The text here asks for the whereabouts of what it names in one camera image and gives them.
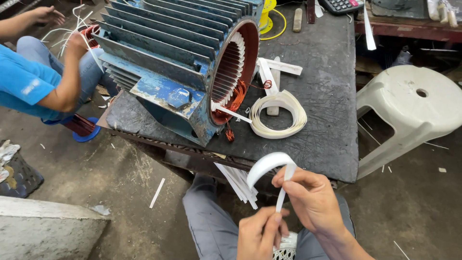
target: blue motor housing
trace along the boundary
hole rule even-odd
[[[106,72],[164,127],[205,147],[250,83],[264,0],[112,1],[93,34]]]

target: concrete floor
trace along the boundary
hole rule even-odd
[[[74,23],[69,19],[65,26],[71,28]],[[60,38],[53,36],[54,41]],[[101,98],[94,98],[79,113],[99,117],[103,109],[97,106],[103,104]],[[198,258],[181,203],[188,182],[104,131],[90,142],[76,143],[61,125],[46,126],[38,118],[4,107],[0,114],[0,139],[20,144],[22,156],[45,178],[30,198],[85,207],[101,204],[110,209],[113,221],[91,260]],[[371,134],[378,141],[390,136],[377,117],[368,114],[365,120],[375,129]],[[378,169],[338,191],[350,205],[359,243],[376,259],[405,259],[393,241],[411,259],[462,255],[462,130],[432,143],[449,149],[423,144],[386,165],[383,173]],[[363,136],[359,144],[360,157],[375,147]],[[439,167],[447,172],[439,172]],[[164,187],[149,209],[162,178]],[[222,194],[219,201],[236,222],[253,212],[232,194]],[[295,216],[288,222],[291,230],[298,231]]]

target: stool hole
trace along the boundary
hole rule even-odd
[[[419,88],[418,90],[415,91],[419,96],[426,98],[428,97],[428,92],[425,89]]]

